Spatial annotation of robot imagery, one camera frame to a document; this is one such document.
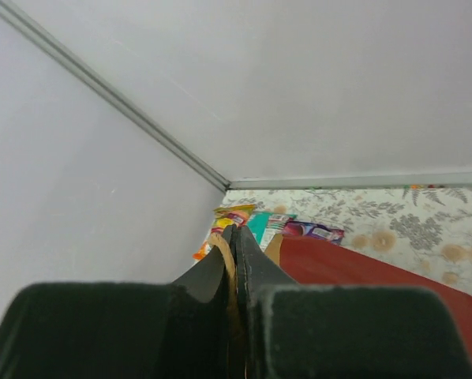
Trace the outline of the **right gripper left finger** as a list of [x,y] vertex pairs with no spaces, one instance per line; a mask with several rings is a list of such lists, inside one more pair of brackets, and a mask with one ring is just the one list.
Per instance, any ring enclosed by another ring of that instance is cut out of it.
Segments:
[[233,234],[170,283],[23,288],[0,323],[0,378],[236,378]]

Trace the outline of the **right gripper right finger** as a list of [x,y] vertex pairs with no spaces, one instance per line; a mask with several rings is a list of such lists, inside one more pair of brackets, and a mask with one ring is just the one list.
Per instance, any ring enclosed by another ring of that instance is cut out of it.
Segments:
[[472,378],[472,297],[312,238],[235,235],[248,378]]

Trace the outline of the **purple chocolate bar wrapper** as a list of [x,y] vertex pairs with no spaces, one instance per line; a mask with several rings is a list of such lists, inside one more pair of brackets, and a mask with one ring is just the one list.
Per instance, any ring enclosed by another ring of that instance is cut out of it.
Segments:
[[340,245],[344,238],[344,230],[327,227],[321,223],[304,221],[288,221],[282,230],[284,235],[310,237]]

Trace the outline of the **teal snack packet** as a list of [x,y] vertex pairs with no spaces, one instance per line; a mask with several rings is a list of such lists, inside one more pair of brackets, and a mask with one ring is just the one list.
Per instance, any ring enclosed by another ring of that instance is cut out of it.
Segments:
[[260,249],[265,251],[276,234],[280,234],[287,222],[295,220],[294,214],[254,212],[247,223]]

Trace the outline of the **orange Fox's candy bag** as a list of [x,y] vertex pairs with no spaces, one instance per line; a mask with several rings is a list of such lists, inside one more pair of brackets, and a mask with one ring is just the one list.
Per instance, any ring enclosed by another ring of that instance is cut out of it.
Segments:
[[228,226],[245,226],[256,208],[255,204],[243,204],[230,207],[219,207],[214,210],[214,221],[201,248],[193,255],[194,263],[201,261],[209,252],[209,235],[222,234]]

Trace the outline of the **red paper bag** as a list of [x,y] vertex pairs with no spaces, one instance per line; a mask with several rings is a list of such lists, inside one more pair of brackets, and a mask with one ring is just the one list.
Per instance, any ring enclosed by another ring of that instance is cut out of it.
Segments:
[[278,235],[259,255],[287,281],[337,290],[322,309],[309,292],[279,305],[271,349],[305,357],[465,351],[472,358],[472,297],[375,259],[309,237]]

